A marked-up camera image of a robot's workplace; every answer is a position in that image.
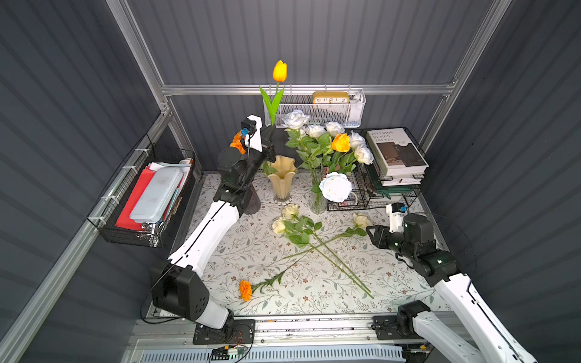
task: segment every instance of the glass vase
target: glass vase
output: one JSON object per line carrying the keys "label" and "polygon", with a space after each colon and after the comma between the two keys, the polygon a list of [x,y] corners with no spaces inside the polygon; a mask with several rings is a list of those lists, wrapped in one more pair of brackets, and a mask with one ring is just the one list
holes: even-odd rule
{"label": "glass vase", "polygon": [[[319,185],[323,176],[320,172],[313,174],[313,186]],[[315,193],[312,190],[309,191],[309,209],[314,214],[321,214],[327,209],[327,199],[323,197],[322,192]]]}

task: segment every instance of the wire rack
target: wire rack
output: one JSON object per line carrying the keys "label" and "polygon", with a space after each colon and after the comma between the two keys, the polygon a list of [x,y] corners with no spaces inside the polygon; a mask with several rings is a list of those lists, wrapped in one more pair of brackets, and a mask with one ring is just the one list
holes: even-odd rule
{"label": "wire rack", "polygon": [[190,157],[195,162],[194,152],[164,146],[159,144],[150,144],[147,148],[139,150],[141,155],[137,161],[128,168],[129,171],[119,186],[110,196],[103,197],[107,203],[103,211],[98,216],[89,217],[89,221],[99,229],[99,233],[107,242],[122,243],[125,245],[137,245],[146,247],[162,248],[164,240],[171,241],[177,234],[180,227],[181,219],[187,206],[187,199],[191,195],[193,185],[192,170],[194,164],[190,167],[190,175],[182,188],[180,195],[168,214],[166,220],[161,222],[152,231],[133,231],[115,226],[119,215],[123,211],[131,192],[139,179],[139,175],[149,163],[173,163],[177,164],[180,160]]}
{"label": "wire rack", "polygon": [[[289,112],[301,110],[304,114],[309,115],[309,125],[324,125],[334,121],[346,128],[361,126],[363,108],[365,108],[365,94],[361,88],[343,89],[349,94],[350,103],[330,103],[330,104],[313,104],[313,93],[304,91],[293,91],[286,89],[282,96],[281,103],[278,105],[275,125],[277,128],[285,128],[282,125],[282,118]],[[271,91],[271,100],[274,97],[274,90]],[[264,114],[268,118],[268,109],[264,104]]]}
{"label": "wire rack", "polygon": [[[384,130],[383,128],[360,129],[354,130],[365,137],[369,130]],[[424,151],[418,146],[418,142],[406,127],[403,128],[406,134],[410,137],[418,151],[425,157]],[[344,202],[335,203],[329,202],[327,204],[328,211],[343,211],[343,210],[364,210],[385,208],[386,204],[400,202],[410,207],[418,198],[421,190],[421,184],[414,185],[396,185],[383,186],[382,181],[393,180],[393,177],[386,177],[382,175],[379,165],[372,163],[371,165],[358,164],[355,170],[347,176],[353,185],[353,193],[357,195],[356,198],[351,194]]]}

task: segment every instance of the white rose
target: white rose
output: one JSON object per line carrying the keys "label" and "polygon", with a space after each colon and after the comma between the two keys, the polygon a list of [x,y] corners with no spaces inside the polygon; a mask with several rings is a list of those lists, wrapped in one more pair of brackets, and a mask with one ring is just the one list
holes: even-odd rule
{"label": "white rose", "polygon": [[326,130],[321,125],[308,125],[307,126],[307,135],[312,137],[313,139],[318,138],[322,134],[326,133]]}
{"label": "white rose", "polygon": [[359,146],[357,149],[355,149],[354,154],[355,159],[357,159],[357,161],[359,161],[361,164],[369,165],[373,163],[373,153],[367,146]]}
{"label": "white rose", "polygon": [[351,148],[353,150],[357,149],[359,146],[365,146],[365,138],[353,131],[351,131],[351,136],[349,136],[349,142],[351,143]]}
{"label": "white rose", "polygon": [[274,233],[278,234],[284,233],[286,231],[285,222],[282,219],[282,217],[279,217],[279,219],[274,221],[274,223],[272,224],[272,230],[274,231]]}
{"label": "white rose", "polygon": [[325,179],[319,184],[323,192],[323,197],[332,202],[342,202],[349,196],[353,186],[347,179],[347,175],[340,174],[336,171],[327,174]]}
{"label": "white rose", "polygon": [[326,123],[325,128],[331,134],[332,137],[345,133],[345,127],[341,126],[340,123],[336,123],[334,121]]}
{"label": "white rose", "polygon": [[355,227],[366,229],[367,226],[371,225],[371,221],[365,214],[353,214],[353,222],[355,223]]}
{"label": "white rose", "polygon": [[294,110],[282,118],[282,125],[293,130],[298,130],[309,121],[309,118],[310,116],[305,115],[301,110]]}
{"label": "white rose", "polygon": [[299,207],[296,204],[289,204],[282,211],[282,218],[286,220],[291,220],[295,215],[299,215]]}

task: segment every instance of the gray wall panel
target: gray wall panel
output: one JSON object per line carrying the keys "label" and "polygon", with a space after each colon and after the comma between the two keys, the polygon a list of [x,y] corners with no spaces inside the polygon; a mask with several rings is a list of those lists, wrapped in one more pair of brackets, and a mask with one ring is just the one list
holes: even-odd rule
{"label": "gray wall panel", "polygon": [[580,17],[513,2],[428,152],[426,199],[478,268],[436,216],[450,250],[540,362],[581,343]]}
{"label": "gray wall panel", "polygon": [[[441,96],[368,96],[362,128],[405,126],[419,139],[436,110]],[[232,142],[240,130],[240,121],[250,114],[264,120],[260,96],[173,96],[175,107],[185,125],[204,170],[216,170],[218,154]],[[275,133],[277,153],[295,157],[284,146],[287,134]]]}
{"label": "gray wall panel", "polygon": [[166,84],[452,80],[490,0],[137,1],[131,9]]}
{"label": "gray wall panel", "polygon": [[[1,2],[0,63],[2,337],[159,109],[105,1]],[[164,253],[99,238],[21,361],[117,361]]]}

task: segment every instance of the red folder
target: red folder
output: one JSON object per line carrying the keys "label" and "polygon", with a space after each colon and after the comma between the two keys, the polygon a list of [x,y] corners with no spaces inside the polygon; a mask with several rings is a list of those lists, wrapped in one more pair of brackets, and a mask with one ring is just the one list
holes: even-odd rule
{"label": "red folder", "polygon": [[133,188],[133,191],[129,196],[129,200],[125,204],[125,208],[123,208],[123,211],[121,212],[121,215],[117,219],[117,223],[115,223],[115,226],[120,228],[132,229],[133,231],[143,230],[141,228],[141,223],[135,222],[134,220],[129,218],[129,215],[133,211],[133,208],[137,204],[137,201],[144,193],[145,188],[147,188],[147,185],[149,184],[154,175],[155,172],[151,171],[150,169],[144,169],[141,172],[141,175],[139,176],[139,179],[137,180],[137,183],[135,184],[135,187]]}

